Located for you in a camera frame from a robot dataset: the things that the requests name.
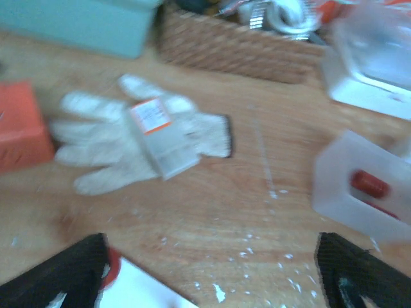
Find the small box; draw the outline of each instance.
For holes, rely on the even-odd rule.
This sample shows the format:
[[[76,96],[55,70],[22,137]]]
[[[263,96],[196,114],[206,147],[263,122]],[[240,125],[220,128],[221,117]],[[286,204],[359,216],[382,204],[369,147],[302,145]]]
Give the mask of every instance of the small box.
[[[384,181],[390,194],[372,205],[356,197],[350,181],[357,170]],[[312,206],[377,241],[411,241],[410,185],[410,164],[348,131],[317,157]]]
[[[160,98],[149,99],[130,108],[128,124],[163,180],[200,162],[200,156]]]
[[[0,83],[0,173],[54,157],[29,82]]]

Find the metal part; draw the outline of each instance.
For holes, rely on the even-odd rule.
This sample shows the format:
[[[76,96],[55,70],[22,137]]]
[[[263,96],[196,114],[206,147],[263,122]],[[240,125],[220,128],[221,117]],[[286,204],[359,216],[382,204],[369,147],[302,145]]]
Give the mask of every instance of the metal part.
[[[262,29],[264,25],[264,16],[267,10],[268,2],[256,1],[251,9],[250,16],[250,29],[258,30]]]

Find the items in basket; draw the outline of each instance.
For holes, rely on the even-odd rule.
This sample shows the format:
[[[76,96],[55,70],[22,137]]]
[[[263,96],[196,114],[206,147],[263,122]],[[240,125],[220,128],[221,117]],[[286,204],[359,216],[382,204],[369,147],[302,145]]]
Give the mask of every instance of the items in basket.
[[[220,0],[217,5],[212,1],[176,0],[185,10],[295,40],[308,40],[321,25],[321,13],[310,0]]]

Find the orange box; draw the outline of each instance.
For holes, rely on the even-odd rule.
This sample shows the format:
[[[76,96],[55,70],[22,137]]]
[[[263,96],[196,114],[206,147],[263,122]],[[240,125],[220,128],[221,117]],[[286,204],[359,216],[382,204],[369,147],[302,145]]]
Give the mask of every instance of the orange box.
[[[47,162],[54,154],[30,82],[0,83],[0,173]]]

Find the woven basket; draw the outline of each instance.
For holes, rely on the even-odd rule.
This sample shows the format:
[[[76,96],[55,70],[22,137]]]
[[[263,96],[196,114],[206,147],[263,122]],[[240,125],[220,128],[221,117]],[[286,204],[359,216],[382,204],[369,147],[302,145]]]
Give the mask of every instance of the woven basket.
[[[166,3],[159,52],[166,62],[284,83],[301,83],[324,48],[250,30]]]

